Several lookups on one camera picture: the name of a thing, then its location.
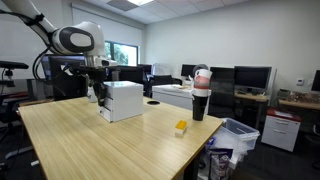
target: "black cup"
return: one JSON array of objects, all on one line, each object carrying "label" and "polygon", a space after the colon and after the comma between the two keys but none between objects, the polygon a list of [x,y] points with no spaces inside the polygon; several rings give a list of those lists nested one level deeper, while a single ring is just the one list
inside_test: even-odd
[{"label": "black cup", "polygon": [[204,110],[206,108],[208,97],[200,97],[193,95],[193,119],[196,121],[203,120]]}]

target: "stacked cups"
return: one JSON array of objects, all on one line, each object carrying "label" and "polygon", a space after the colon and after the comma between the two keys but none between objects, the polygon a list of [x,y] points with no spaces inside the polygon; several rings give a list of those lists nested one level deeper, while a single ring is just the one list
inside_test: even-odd
[{"label": "stacked cups", "polygon": [[192,83],[193,119],[201,121],[210,96],[210,78],[212,72],[207,69],[199,69],[195,72]]}]

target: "ceiling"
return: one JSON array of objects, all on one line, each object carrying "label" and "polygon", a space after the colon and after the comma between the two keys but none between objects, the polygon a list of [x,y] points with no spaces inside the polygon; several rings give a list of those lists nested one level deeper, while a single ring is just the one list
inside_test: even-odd
[{"label": "ceiling", "polygon": [[195,14],[211,9],[221,8],[248,0],[154,0],[140,7],[131,7],[133,9],[127,11],[123,11],[109,5],[112,4],[111,1],[118,1],[118,3],[120,2],[120,4],[122,4],[126,3],[126,0],[83,1],[107,9],[116,14],[120,14],[127,18],[139,21],[143,24],[151,24],[176,17],[186,16],[189,14]]}]

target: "ceiling light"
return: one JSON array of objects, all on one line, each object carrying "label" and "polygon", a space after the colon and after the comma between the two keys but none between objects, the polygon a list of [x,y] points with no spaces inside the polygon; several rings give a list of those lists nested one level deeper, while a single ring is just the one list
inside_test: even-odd
[{"label": "ceiling light", "polygon": [[154,1],[154,0],[128,0],[128,1],[137,5],[137,6],[141,6],[141,5],[147,4],[147,3]]}]

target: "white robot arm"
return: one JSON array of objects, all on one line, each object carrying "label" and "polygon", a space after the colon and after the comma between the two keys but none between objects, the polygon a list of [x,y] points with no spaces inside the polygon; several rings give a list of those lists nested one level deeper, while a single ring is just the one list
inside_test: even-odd
[{"label": "white robot arm", "polygon": [[30,0],[2,0],[11,12],[1,14],[18,16],[33,29],[54,54],[84,53],[86,66],[75,69],[78,74],[88,74],[94,84],[100,106],[104,104],[105,66],[114,66],[115,61],[107,60],[104,53],[104,37],[99,25],[82,22],[75,26],[56,28],[41,14]]}]

